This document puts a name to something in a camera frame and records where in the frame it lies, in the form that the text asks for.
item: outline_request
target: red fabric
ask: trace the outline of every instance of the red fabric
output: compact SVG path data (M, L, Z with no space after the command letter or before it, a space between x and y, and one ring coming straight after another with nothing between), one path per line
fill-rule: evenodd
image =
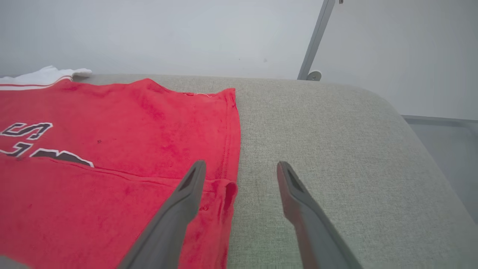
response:
M94 86L62 80L0 90L0 254L35 268L114 268L190 166L206 161L199 213L180 267L224 268L237 193L234 89L178 93L150 79ZM53 126L35 139L39 123ZM20 156L18 142L32 144ZM90 162L34 157L65 151Z

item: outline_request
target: jersey lettering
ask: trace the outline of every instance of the jersey lettering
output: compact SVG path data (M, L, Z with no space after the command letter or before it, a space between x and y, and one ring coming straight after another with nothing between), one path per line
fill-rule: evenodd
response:
M24 136L27 135L33 131L36 131L34 134L29 136L27 140L36 140L42 136L46 130L49 128L53 127L52 123L38 123L38 124L33 124L30 126L27 126L25 128L22 128L20 130L14 131L14 129L18 129L21 127L24 127L27 125L26 123L15 123L11 126L9 126L5 131L1 132L2 135L5 136Z
M31 146L33 146L33 144L18 142L13 146L13 148L16 148L17 150L15 150L13 152L8 152L8 151L4 151L4 150L0 149L0 152L5 153L7 156L20 157L20 155L23 154L23 152L25 152Z
M84 160L80 158L78 155L68 152L66 150L58 151L56 149L39 148L35 150L35 152L30 154L30 157L50 157L55 160L75 162L79 164L88 165L90 167L94 167L92 162Z

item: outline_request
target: couch cushion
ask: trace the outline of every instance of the couch cushion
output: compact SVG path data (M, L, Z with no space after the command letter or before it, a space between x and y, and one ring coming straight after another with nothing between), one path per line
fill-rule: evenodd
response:
M237 89L239 192L228 265L301 267L276 178L289 162L364 267L477 263L478 231L403 118L369 91L315 81L97 75L82 82L151 78L175 91Z

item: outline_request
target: white fabric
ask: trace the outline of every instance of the white fabric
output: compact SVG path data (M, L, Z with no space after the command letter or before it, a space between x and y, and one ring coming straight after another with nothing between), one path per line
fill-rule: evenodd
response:
M21 75L15 78L0 78L0 90L33 90L49 87L62 79L72 80L73 76L89 77L91 70L81 69L62 69L58 70L54 66L44 67L36 72Z

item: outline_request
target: gray floor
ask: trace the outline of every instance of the gray floor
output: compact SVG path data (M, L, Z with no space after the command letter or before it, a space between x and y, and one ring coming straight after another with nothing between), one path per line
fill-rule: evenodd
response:
M2 269L28 269L28 266L18 263L6 256L0 256L0 268Z
M478 224L478 123L405 120Z

